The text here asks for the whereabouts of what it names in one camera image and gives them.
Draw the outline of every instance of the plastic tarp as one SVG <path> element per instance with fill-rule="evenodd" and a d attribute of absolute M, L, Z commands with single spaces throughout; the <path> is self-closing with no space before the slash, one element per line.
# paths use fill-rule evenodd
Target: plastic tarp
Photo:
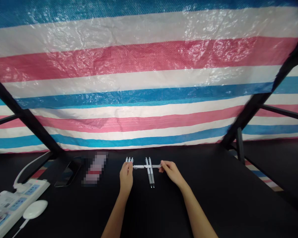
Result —
<path fill-rule="evenodd" d="M 68 150 L 215 143 L 297 42 L 291 0 L 0 1 L 0 82 Z M 298 67 L 269 104 L 298 111 Z M 259 111 L 243 133 L 298 137 L 292 120 Z M 0 125 L 0 153 L 41 150 Z"/>

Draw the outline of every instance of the pink stripe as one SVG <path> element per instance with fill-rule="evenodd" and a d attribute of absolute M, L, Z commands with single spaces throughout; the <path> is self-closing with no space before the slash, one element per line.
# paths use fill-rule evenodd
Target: pink stripe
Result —
<path fill-rule="evenodd" d="M 288 110 L 288 111 L 298 113 L 298 105 L 270 105 L 270 106 L 278 107 L 280 109 L 284 109 L 284 110 Z M 264 109 L 259 109 L 256 116 L 285 117 L 284 115 L 281 115 L 281 114 L 278 114 L 278 113 L 275 113 L 275 112 L 271 112 L 271 111 L 267 111 L 267 110 L 264 110 Z"/>
<path fill-rule="evenodd" d="M 48 149 L 45 149 L 45 150 L 34 150 L 34 151 L 25 151 L 25 152 L 18 152 L 18 154 L 20 153 L 42 153 L 42 152 L 49 152 L 50 150 Z M 6 152 L 6 153 L 3 153 L 3 154 L 15 154 L 15 152 Z"/>
<path fill-rule="evenodd" d="M 252 164 L 248 160 L 245 160 L 245 165 L 252 165 Z"/>
<path fill-rule="evenodd" d="M 4 124 L 1 124 L 0 129 L 13 128 L 13 127 L 24 127 L 24 126 L 25 126 L 25 124 L 23 124 L 23 122 L 19 118 L 17 118 L 17 119 L 14 119 L 13 121 L 9 121 Z"/>
<path fill-rule="evenodd" d="M 0 58 L 0 81 L 21 82 L 127 72 L 281 65 L 298 38 L 168 41 Z"/>
<path fill-rule="evenodd" d="M 263 182 L 265 182 L 265 183 L 269 183 L 269 182 L 272 182 L 272 180 L 271 179 L 268 179 L 268 180 L 262 180 Z"/>
<path fill-rule="evenodd" d="M 45 172 L 46 169 L 40 169 L 38 171 L 35 172 L 35 174 L 32 175 L 32 179 L 37 179 L 39 178 L 44 172 Z"/>
<path fill-rule="evenodd" d="M 78 132 L 127 132 L 170 127 L 193 126 L 236 117 L 243 105 L 217 111 L 198 112 L 187 115 L 168 115 L 161 117 L 129 117 L 100 119 L 55 119 L 37 116 L 43 126 Z"/>

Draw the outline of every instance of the power strip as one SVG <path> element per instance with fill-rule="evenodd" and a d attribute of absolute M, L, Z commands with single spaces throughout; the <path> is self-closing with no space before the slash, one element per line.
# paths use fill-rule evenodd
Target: power strip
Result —
<path fill-rule="evenodd" d="M 19 196 L 17 201 L 0 211 L 0 238 L 2 238 L 22 217 L 29 205 L 35 202 L 50 186 L 46 180 L 30 179 L 26 184 L 29 187 L 24 193 L 14 193 Z"/>

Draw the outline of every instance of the smartphone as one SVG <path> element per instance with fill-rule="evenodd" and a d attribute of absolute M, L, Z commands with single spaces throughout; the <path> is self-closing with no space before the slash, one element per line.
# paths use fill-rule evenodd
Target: smartphone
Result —
<path fill-rule="evenodd" d="M 54 187 L 66 187 L 70 185 L 80 167 L 80 160 L 71 161 L 63 171 L 61 178 L 54 184 Z"/>

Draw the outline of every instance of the computer mouse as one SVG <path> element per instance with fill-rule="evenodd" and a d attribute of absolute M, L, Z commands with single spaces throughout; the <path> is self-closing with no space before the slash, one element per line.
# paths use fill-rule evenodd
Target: computer mouse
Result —
<path fill-rule="evenodd" d="M 34 219 L 37 218 L 39 215 L 42 214 L 42 212 L 47 207 L 47 201 L 45 200 L 39 200 L 34 203 L 32 203 L 23 213 L 24 219 Z"/>

